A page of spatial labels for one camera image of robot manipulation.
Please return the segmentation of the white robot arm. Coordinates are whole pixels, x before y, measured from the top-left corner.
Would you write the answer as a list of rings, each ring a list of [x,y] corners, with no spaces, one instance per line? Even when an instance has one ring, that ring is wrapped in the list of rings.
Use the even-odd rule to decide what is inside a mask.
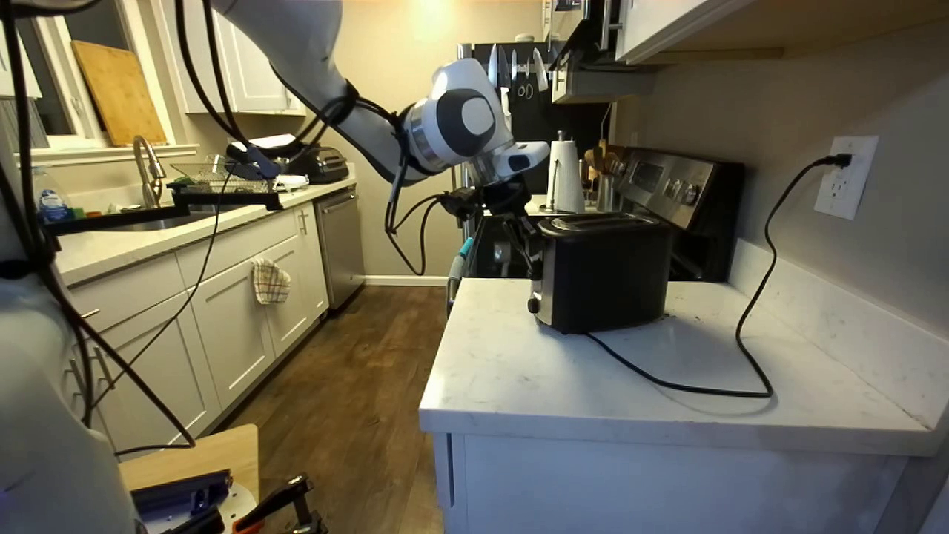
[[[324,126],[345,136],[394,189],[456,164],[490,189],[523,179],[550,158],[544,139],[515,139],[501,94],[477,59],[432,71],[426,94],[404,109],[364,99],[339,69],[340,0],[207,0],[266,59],[277,80]]]

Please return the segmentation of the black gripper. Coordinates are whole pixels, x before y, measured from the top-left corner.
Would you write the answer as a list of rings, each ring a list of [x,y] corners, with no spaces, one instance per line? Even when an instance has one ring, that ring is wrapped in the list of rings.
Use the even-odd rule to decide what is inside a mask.
[[[484,215],[493,216],[523,216],[526,206],[532,201],[532,189],[523,179],[499,180],[490,186],[468,186],[468,189],[450,189],[438,192],[437,201],[456,221],[477,221]]]

